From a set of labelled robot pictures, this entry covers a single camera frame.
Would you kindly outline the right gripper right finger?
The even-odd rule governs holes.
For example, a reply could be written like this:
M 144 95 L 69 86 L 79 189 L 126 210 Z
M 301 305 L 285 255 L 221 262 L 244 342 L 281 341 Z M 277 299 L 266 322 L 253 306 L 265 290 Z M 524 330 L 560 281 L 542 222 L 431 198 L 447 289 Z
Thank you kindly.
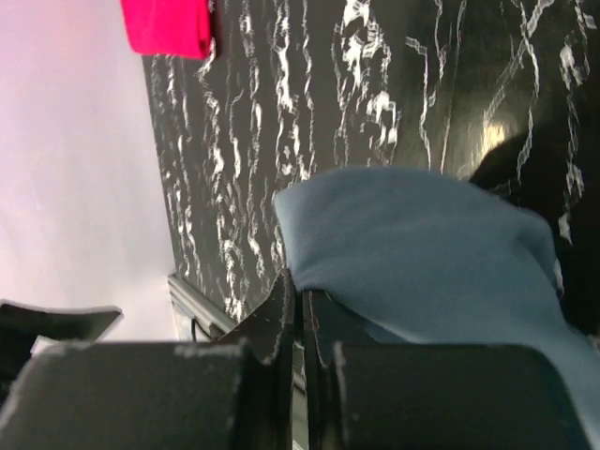
M 557 370 L 516 345 L 381 344 L 302 296 L 312 449 L 588 449 Z

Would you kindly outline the grey blue t shirt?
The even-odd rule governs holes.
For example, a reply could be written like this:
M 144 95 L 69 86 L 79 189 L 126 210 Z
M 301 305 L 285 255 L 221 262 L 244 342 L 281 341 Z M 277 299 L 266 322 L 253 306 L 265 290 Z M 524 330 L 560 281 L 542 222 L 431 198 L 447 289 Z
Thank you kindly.
M 295 288 L 321 290 L 389 342 L 520 344 L 558 370 L 599 443 L 599 353 L 564 318 L 536 214 L 432 172 L 324 172 L 274 200 Z

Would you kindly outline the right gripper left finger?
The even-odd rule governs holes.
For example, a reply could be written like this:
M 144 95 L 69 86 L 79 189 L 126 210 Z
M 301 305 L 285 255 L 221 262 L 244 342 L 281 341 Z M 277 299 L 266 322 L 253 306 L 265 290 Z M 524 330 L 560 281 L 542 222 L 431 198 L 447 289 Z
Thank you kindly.
M 214 342 L 64 342 L 1 410 L 5 449 L 289 449 L 294 288 Z

